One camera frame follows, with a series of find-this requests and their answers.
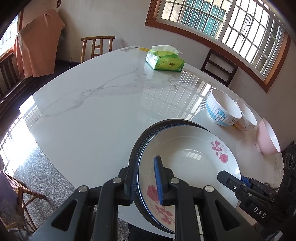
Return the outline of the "white floral plate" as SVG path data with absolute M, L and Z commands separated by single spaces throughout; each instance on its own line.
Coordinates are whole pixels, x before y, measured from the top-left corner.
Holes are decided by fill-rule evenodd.
M 190 186 L 213 186 L 233 207 L 238 199 L 233 191 L 217 180 L 220 171 L 240 179 L 237 161 L 222 140 L 196 126 L 174 126 L 152 135 L 139 155 L 138 188 L 142 203 L 158 225 L 175 231 L 175 208 L 161 206 L 158 199 L 154 158 L 160 156 L 163 166 Z

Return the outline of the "large pink bowl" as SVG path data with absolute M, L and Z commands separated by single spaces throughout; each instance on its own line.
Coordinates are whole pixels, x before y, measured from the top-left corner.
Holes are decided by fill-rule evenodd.
M 280 144 L 270 123 L 263 118 L 256 129 L 255 146 L 266 156 L 276 155 L 280 152 Z

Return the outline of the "white orange rabbit bowl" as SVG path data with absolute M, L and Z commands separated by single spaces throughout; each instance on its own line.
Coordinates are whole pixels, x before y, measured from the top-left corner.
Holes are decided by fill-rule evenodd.
M 236 104 L 238 105 L 242 117 L 240 120 L 238 120 L 236 123 L 234 123 L 234 126 L 241 131 L 248 132 L 254 127 L 257 126 L 257 120 L 253 114 L 253 112 L 250 110 L 250 108 L 239 99 L 236 100 Z

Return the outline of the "blue rimmed dark plate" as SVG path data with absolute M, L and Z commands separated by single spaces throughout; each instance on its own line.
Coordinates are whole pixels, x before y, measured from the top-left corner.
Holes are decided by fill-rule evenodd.
M 158 134 L 159 132 L 167 129 L 167 128 L 172 128 L 175 126 L 195 126 L 197 128 L 201 128 L 203 130 L 208 131 L 206 128 L 204 128 L 201 125 L 198 125 L 197 123 L 194 123 L 192 121 L 189 120 L 182 120 L 182 119 L 178 119 L 178 118 L 173 118 L 173 119 L 167 119 L 167 120 L 162 120 L 159 121 L 155 124 L 153 124 L 152 126 L 150 126 L 149 128 L 147 128 L 138 138 L 138 140 L 136 141 L 132 152 L 130 154 L 130 158 L 129 158 L 129 165 L 130 164 L 136 164 L 136 168 L 135 168 L 135 172 L 133 175 L 133 181 L 134 181 L 134 188 L 133 191 L 135 193 L 134 195 L 134 199 L 133 201 L 135 202 L 135 205 L 137 207 L 137 209 L 139 210 L 139 212 L 141 213 L 141 215 L 153 226 L 155 226 L 156 228 L 160 229 L 163 232 L 169 233 L 174 235 L 175 232 L 168 228 L 165 227 L 164 225 L 162 225 L 153 215 L 152 213 L 148 210 L 148 207 L 144 201 L 144 198 L 142 197 L 142 193 L 140 191 L 140 188 L 138 186 L 138 166 L 139 166 L 139 158 L 140 155 L 142 153 L 142 151 L 145 148 L 145 145 L 148 144 L 148 142 L 150 141 L 151 138 L 153 138 L 156 134 Z

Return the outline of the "white blue dog bowl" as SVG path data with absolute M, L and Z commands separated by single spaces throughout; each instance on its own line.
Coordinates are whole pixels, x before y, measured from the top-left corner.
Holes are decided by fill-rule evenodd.
M 220 126 L 232 126 L 242 118 L 242 113 L 236 102 L 218 89 L 212 89 L 206 102 L 208 116 Z

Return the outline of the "rattan chair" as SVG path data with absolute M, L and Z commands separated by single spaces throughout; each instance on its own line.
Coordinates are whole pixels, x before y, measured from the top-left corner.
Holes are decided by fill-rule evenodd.
M 48 198 L 30 190 L 23 182 L 1 171 L 1 221 L 7 230 L 11 228 L 37 230 L 27 206 L 36 199 Z

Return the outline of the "dark wooden chair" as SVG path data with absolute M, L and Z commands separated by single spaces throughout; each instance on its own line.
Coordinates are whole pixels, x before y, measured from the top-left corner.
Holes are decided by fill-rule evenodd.
M 216 79 L 226 87 L 229 86 L 238 70 L 238 66 L 229 59 L 210 49 L 201 67 L 201 71 Z

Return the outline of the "green tissue pack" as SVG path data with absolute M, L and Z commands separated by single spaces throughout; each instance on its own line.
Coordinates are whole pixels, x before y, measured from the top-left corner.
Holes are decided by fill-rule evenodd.
M 153 70 L 181 72 L 185 61 L 179 54 L 182 52 L 170 45 L 152 46 L 145 61 Z

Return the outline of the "wood framed barred window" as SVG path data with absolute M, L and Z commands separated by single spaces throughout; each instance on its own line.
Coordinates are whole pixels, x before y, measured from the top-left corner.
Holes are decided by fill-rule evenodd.
M 145 25 L 197 41 L 232 61 L 265 92 L 291 37 L 264 1 L 151 1 Z

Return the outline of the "dark wooden bench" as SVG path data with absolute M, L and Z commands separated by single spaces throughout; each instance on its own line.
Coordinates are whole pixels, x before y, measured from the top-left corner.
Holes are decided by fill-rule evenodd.
M 9 49 L 1 57 L 1 118 L 11 105 L 24 93 L 33 82 L 33 78 L 21 79 L 17 75 L 13 59 L 16 55 Z

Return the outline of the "light wooden chair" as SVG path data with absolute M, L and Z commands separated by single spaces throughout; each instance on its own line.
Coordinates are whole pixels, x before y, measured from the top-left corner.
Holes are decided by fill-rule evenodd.
M 105 40 L 108 40 L 108 52 L 112 51 L 113 41 L 116 39 L 115 36 L 91 36 L 91 37 L 83 37 L 82 41 L 82 51 L 80 62 L 83 63 L 85 61 L 85 53 L 86 53 L 86 45 L 88 41 L 92 41 L 91 47 L 91 59 L 103 54 L 103 43 Z

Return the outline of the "orange cloth covered furniture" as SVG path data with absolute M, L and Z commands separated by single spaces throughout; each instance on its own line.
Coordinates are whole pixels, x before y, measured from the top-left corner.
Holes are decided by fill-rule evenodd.
M 64 28 L 59 14 L 50 9 L 17 33 L 13 53 L 20 78 L 54 73 L 60 33 Z

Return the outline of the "side window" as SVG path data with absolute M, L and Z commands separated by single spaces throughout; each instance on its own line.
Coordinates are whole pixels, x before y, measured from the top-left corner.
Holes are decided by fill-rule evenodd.
M 5 56 L 9 51 L 13 49 L 14 42 L 18 31 L 23 25 L 23 10 L 21 10 L 14 20 L 9 25 L 8 29 L 5 31 L 1 38 L 1 58 Z

